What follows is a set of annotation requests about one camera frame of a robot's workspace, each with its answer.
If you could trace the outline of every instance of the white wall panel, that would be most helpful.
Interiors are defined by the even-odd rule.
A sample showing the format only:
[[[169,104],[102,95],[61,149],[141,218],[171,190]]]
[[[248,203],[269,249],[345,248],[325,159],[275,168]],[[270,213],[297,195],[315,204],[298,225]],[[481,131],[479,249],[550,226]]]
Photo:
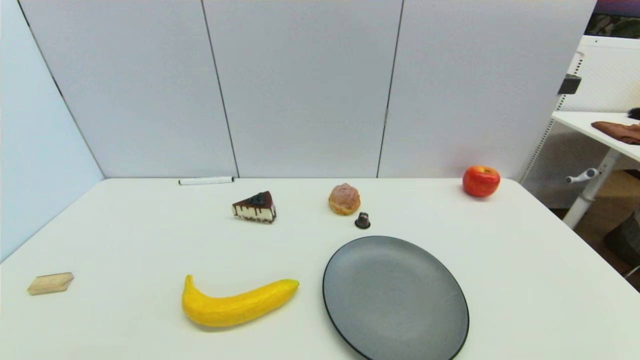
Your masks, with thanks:
[[[102,180],[17,0],[2,0],[0,262]]]
[[[22,0],[107,177],[235,175],[199,0]]]
[[[380,177],[516,177],[593,0],[404,2]]]
[[[625,113],[640,106],[640,39],[586,36],[578,52],[582,81],[559,110]]]
[[[243,177],[375,177],[401,0],[205,0]]]

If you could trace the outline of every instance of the wooden block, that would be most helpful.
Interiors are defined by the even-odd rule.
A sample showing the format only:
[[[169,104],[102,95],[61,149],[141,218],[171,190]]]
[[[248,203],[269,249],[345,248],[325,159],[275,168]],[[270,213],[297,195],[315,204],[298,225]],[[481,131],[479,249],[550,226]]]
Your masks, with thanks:
[[[41,295],[48,293],[57,293],[67,290],[74,274],[63,272],[60,274],[51,274],[38,276],[27,289],[31,295]]]

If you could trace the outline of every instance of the gray plate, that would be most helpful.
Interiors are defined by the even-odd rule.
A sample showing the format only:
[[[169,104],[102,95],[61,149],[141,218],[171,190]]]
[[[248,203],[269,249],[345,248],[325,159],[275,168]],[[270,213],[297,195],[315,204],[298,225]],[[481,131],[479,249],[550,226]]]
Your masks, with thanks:
[[[368,236],[341,247],[323,295],[335,328],[368,359],[448,360],[467,338],[467,301],[453,275],[404,240]]]

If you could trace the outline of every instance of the panel seam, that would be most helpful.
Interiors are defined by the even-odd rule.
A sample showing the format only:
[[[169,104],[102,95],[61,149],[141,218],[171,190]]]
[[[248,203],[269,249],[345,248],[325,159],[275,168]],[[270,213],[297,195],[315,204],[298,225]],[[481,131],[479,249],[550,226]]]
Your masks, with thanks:
[[[227,107],[225,105],[225,97],[222,95],[222,84],[220,83],[220,75],[218,74],[218,64],[216,63],[216,55],[213,52],[213,41],[211,40],[211,32],[209,31],[209,21],[207,20],[207,10],[204,8],[204,0],[200,0],[202,5],[202,15],[204,16],[204,25],[207,28],[207,37],[209,38],[209,48],[211,49],[211,58],[213,59],[213,67],[216,71],[216,79],[218,80],[218,90],[220,91],[220,100],[222,100],[222,110],[225,112],[225,121],[227,122],[227,131],[229,133],[229,142],[231,144],[231,153],[234,156],[234,164],[236,165],[236,173],[240,177],[240,169],[236,159],[236,149],[234,148],[234,140],[231,137],[231,127],[229,126],[229,117],[227,115]]]
[[[84,137],[84,133],[82,132],[82,129],[80,129],[80,126],[78,126],[78,122],[76,120],[76,117],[74,116],[73,111],[71,111],[71,108],[69,107],[69,104],[68,104],[67,100],[65,99],[65,96],[62,94],[62,90],[60,90],[60,86],[58,86],[58,82],[56,81],[56,78],[53,76],[53,72],[51,71],[49,63],[47,62],[47,59],[45,58],[44,53],[42,52],[42,49],[40,48],[40,44],[38,43],[38,39],[36,38],[36,35],[33,33],[33,29],[31,29],[31,25],[29,25],[29,20],[27,18],[27,14],[24,13],[24,9],[22,8],[22,4],[20,3],[20,0],[18,0],[18,6],[20,7],[20,10],[22,11],[22,16],[24,17],[24,20],[26,21],[27,26],[29,27],[29,32],[31,33],[31,38],[33,38],[33,41],[36,44],[36,47],[38,48],[38,52],[40,53],[40,57],[42,58],[42,61],[44,61],[44,65],[47,67],[47,71],[49,72],[49,76],[53,80],[53,84],[56,85],[56,89],[58,89],[58,93],[60,94],[60,97],[62,98],[62,102],[65,104],[67,112],[69,112],[69,116],[71,116],[71,120],[73,120],[74,125],[76,125],[76,129],[78,130],[78,133],[80,134],[80,137],[84,141],[84,144],[85,144],[87,150],[89,150],[89,153],[91,154],[91,157],[93,158],[93,161],[95,162],[95,165],[98,167],[98,170],[100,170],[100,173],[102,174],[102,177],[104,179],[107,179],[107,176],[104,173],[102,167],[100,166],[100,163],[98,162],[98,159],[95,157],[95,154],[93,153],[93,150],[91,149],[91,146],[89,146],[89,142],[86,140],[86,137]]]
[[[396,69],[396,56],[398,54],[398,42],[400,40],[400,26],[402,25],[402,14],[404,11],[404,0],[400,5],[400,19],[398,20],[398,30],[396,33],[396,47],[394,49],[394,61],[391,64],[391,78],[389,79],[389,91],[387,93],[387,108],[385,109],[385,121],[382,125],[382,139],[380,141],[380,154],[378,155],[378,169],[376,170],[376,178],[380,177],[380,163],[382,161],[382,148],[385,144],[385,132],[387,131],[387,119],[389,116],[389,103],[391,102],[391,86],[394,83],[394,71]]]

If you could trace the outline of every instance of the brown cloth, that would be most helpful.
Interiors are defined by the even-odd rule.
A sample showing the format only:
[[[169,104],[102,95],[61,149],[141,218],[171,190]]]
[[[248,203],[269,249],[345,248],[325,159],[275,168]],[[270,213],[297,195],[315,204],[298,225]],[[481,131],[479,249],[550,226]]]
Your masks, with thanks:
[[[591,126],[629,145],[640,145],[640,125],[623,125],[614,122],[596,121]]]

